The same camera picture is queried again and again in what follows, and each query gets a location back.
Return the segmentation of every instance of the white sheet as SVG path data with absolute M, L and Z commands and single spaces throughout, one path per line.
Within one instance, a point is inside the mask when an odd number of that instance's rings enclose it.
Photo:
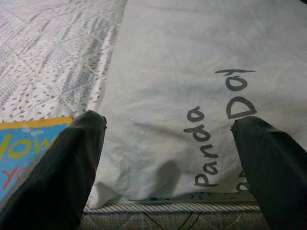
M 299 0 L 129 0 L 91 207 L 246 189 L 229 129 L 247 115 L 306 148 L 306 34 Z
M 127 0 L 0 0 L 0 120 L 98 110 Z

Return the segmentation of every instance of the white cloth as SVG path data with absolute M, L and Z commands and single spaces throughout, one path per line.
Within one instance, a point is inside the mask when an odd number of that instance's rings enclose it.
M 247 115 L 307 148 L 306 35 L 299 0 L 129 0 L 90 207 L 246 189 L 230 128 Z

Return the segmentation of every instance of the gray dot pattern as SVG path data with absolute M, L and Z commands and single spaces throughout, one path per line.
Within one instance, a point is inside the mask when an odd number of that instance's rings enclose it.
M 126 2 L 1 1 L 0 122 L 97 111 Z

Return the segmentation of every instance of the mattress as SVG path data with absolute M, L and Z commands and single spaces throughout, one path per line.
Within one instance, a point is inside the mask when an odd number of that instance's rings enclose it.
M 1 0 L 0 120 L 97 111 L 127 0 Z M 80 229 L 266 229 L 249 193 L 188 195 L 91 210 Z

